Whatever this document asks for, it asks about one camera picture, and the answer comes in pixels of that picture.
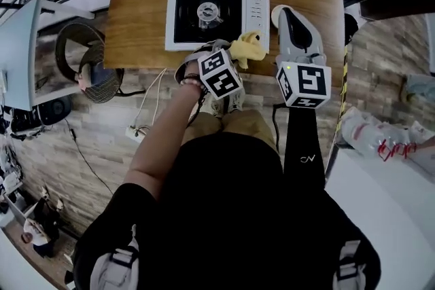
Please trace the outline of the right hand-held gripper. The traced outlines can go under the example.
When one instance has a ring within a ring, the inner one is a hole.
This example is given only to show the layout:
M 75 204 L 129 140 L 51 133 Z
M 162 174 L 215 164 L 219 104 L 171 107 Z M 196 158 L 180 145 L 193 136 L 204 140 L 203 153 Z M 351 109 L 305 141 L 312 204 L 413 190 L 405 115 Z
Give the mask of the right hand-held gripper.
M 326 65 L 319 31 L 302 14 L 283 7 L 278 15 L 276 80 L 285 105 L 316 109 L 331 96 L 332 70 Z

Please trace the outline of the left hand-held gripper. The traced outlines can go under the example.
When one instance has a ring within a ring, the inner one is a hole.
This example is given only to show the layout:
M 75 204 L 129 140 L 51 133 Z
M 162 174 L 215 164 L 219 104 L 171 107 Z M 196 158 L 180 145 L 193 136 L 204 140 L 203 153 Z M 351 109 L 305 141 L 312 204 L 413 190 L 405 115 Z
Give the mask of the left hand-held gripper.
M 187 64 L 196 61 L 200 81 L 215 99 L 238 92 L 243 81 L 232 63 L 229 48 L 230 44 L 223 39 L 206 43 L 184 59 L 175 72 L 175 80 L 180 83 L 186 76 Z

